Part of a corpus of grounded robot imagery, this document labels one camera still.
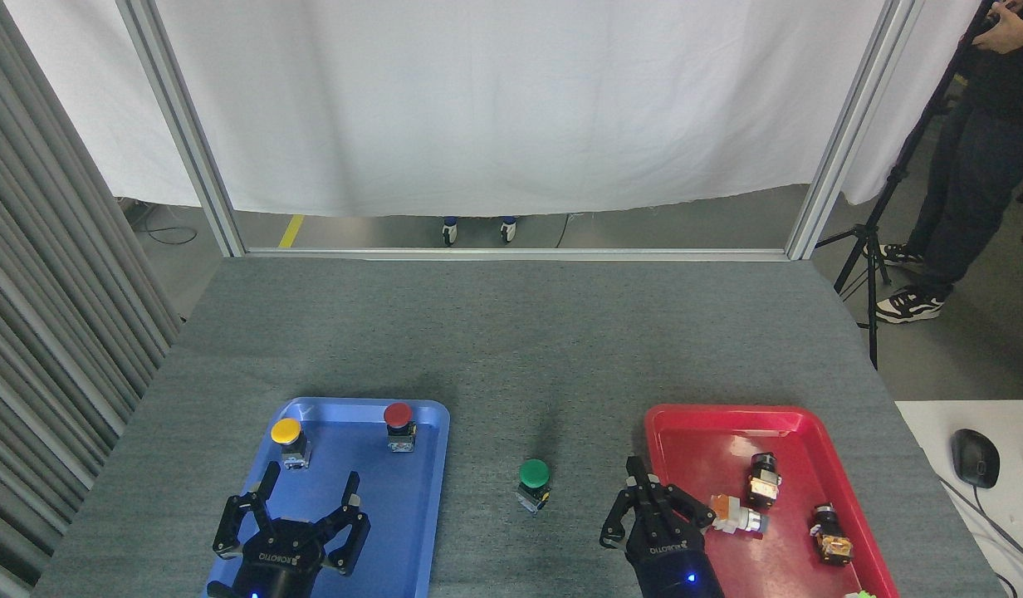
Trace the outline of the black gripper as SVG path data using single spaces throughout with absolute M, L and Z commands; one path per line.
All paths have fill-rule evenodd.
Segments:
M 223 560 L 242 555 L 233 580 L 233 591 L 241 597 L 310 597 L 321 567 L 353 574 L 370 531 L 357 493 L 357 472 L 349 473 L 340 506 L 315 525 L 302 520 L 272 520 L 267 501 L 281 470 L 279 462 L 269 462 L 252 491 L 229 496 L 224 503 L 213 550 Z M 239 532 L 248 513 L 256 520 L 258 533 L 243 545 Z M 349 532 L 342 544 L 326 549 L 345 528 Z
M 601 526 L 601 546 L 626 549 L 644 597 L 724 597 L 702 536 L 716 518 L 712 508 L 661 482 L 637 455 L 626 459 L 625 468 L 628 477 Z M 628 534 L 623 520 L 638 508 L 654 516 L 638 515 Z

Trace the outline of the person's hand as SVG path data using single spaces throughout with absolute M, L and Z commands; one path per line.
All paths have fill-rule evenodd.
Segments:
M 997 1 L 991 4 L 987 16 L 997 22 L 985 33 L 973 38 L 972 45 L 983 51 L 1000 54 L 1023 48 L 1023 1 Z

